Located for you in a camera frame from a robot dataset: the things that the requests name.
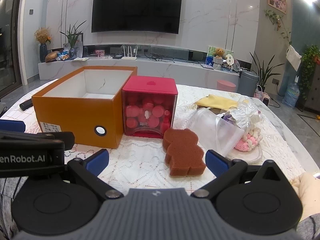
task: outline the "gray tile floor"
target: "gray tile floor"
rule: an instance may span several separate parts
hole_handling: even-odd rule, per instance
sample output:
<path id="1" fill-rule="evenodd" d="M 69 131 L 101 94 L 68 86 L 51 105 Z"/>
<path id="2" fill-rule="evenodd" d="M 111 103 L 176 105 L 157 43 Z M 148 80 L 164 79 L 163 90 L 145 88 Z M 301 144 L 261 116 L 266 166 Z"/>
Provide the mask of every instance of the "gray tile floor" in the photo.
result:
<path id="1" fill-rule="evenodd" d="M 16 90 L 12 91 L 5 97 L 1 98 L 1 102 L 6 103 L 7 108 L 9 109 L 15 102 L 22 98 L 25 94 L 29 93 L 33 89 L 36 89 L 43 84 L 46 84 L 50 80 L 35 80 L 26 86 L 21 86 Z"/>
<path id="2" fill-rule="evenodd" d="M 291 109 L 283 105 L 281 101 L 277 102 L 280 108 L 270 105 L 269 108 L 292 131 L 320 167 L 320 120 L 316 119 L 314 113 L 301 112 L 297 108 Z"/>
<path id="3" fill-rule="evenodd" d="M 35 80 L 27 86 L 17 88 L 15 91 L 1 98 L 1 101 L 5 102 L 7 107 L 10 108 L 26 93 L 47 82 L 49 82 L 49 80 Z M 294 133 L 320 167 L 320 120 L 316 120 L 316 114 L 306 111 L 301 112 L 296 108 L 291 109 L 283 105 L 281 101 L 277 102 L 280 104 L 280 108 L 272 106 L 269 106 L 269 108 Z"/>

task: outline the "yellow cloth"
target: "yellow cloth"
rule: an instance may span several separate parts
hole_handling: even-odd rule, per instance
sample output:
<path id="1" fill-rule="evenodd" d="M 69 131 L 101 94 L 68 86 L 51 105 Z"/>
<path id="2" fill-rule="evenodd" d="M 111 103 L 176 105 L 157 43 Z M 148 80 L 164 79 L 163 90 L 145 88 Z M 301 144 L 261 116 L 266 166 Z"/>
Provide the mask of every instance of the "yellow cloth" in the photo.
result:
<path id="1" fill-rule="evenodd" d="M 237 101 L 210 94 L 207 97 L 196 101 L 195 104 L 198 106 L 212 107 L 228 111 L 231 107 L 237 106 Z"/>

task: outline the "beige cushion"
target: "beige cushion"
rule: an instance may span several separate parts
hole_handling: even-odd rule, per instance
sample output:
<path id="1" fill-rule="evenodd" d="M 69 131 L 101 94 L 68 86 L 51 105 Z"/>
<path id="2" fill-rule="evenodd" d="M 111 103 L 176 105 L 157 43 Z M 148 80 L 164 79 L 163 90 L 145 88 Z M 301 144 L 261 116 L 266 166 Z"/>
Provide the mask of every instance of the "beige cushion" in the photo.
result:
<path id="1" fill-rule="evenodd" d="M 292 186 L 303 206 L 300 221 L 320 213 L 320 179 L 305 172 L 294 179 Z"/>
<path id="2" fill-rule="evenodd" d="M 58 51 L 50 52 L 44 59 L 45 62 L 55 59 L 58 56 Z"/>

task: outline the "glass door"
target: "glass door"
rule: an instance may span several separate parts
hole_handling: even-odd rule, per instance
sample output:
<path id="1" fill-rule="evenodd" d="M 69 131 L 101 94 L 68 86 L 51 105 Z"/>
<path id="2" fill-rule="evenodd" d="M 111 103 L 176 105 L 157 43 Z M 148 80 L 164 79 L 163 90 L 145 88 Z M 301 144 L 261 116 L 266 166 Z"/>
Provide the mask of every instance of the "glass door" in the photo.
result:
<path id="1" fill-rule="evenodd" d="M 21 85 L 16 53 L 19 1 L 0 0 L 0 98 Z"/>

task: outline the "screw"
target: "screw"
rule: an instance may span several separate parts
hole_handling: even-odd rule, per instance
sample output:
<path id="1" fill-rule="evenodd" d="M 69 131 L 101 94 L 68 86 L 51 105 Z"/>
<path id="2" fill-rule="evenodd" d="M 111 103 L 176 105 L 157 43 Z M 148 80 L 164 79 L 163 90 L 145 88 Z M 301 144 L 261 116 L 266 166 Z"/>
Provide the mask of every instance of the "screw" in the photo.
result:
<path id="1" fill-rule="evenodd" d="M 207 191 L 206 189 L 197 189 L 194 193 L 194 196 L 196 196 L 197 198 L 206 198 L 209 196 L 209 191 Z"/>
<path id="2" fill-rule="evenodd" d="M 106 196 L 107 198 L 111 198 L 111 199 L 120 198 L 121 192 L 115 189 L 111 189 L 106 192 Z"/>
<path id="3" fill-rule="evenodd" d="M 77 162 L 81 162 L 81 161 L 82 161 L 82 159 L 79 158 L 79 157 L 73 158 L 73 160 L 74 160 L 74 161 L 77 161 Z"/>

